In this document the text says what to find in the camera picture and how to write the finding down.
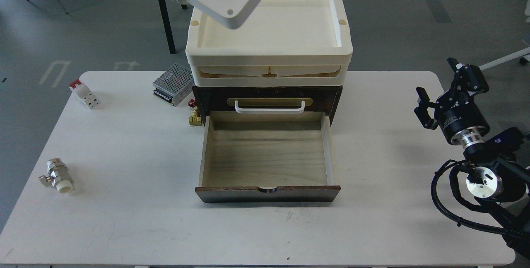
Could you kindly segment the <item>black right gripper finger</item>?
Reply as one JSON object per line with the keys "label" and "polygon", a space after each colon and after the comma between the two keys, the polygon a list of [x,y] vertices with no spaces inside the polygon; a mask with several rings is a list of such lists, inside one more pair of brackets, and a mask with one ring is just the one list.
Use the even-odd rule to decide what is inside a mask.
{"label": "black right gripper finger", "polygon": [[450,101],[459,103],[472,102],[474,96],[485,94],[489,91],[489,85],[479,67],[471,64],[459,63],[456,59],[451,57],[447,58],[447,62],[455,73],[454,79],[448,90]]}
{"label": "black right gripper finger", "polygon": [[414,113],[424,128],[435,130],[438,127],[438,121],[430,117],[428,108],[433,108],[436,110],[437,101],[431,102],[426,90],[423,87],[416,87],[416,92],[419,98],[418,107],[414,109]]}

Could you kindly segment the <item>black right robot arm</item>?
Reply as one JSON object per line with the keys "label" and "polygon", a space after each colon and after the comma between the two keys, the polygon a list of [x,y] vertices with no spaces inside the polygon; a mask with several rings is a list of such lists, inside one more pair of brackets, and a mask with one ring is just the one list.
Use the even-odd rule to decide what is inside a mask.
{"label": "black right robot arm", "polygon": [[[430,185],[432,201],[445,217],[458,226],[499,234],[508,247],[528,258],[529,205],[525,205],[518,215],[501,206],[502,203],[516,202],[529,196],[529,170],[517,164],[515,155],[525,136],[513,127],[485,141],[484,136],[490,126],[474,98],[489,91],[488,83],[479,67],[459,63],[454,58],[447,61],[454,72],[450,88],[431,102],[426,90],[417,87],[419,98],[414,113],[424,128],[440,128],[448,144],[462,146],[465,159],[447,160],[435,172]],[[443,206],[437,194],[437,184],[446,171],[449,172],[449,185],[455,200],[470,211],[491,215],[499,223],[498,227],[464,219]]]}

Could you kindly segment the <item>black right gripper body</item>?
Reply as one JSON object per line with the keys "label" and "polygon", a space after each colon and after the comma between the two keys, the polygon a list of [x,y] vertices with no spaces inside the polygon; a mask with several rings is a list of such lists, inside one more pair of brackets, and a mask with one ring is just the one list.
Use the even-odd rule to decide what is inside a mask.
{"label": "black right gripper body", "polygon": [[481,92],[456,91],[451,98],[449,91],[435,103],[434,119],[438,122],[445,140],[451,145],[471,147],[484,143],[483,136],[490,130],[474,98]]}

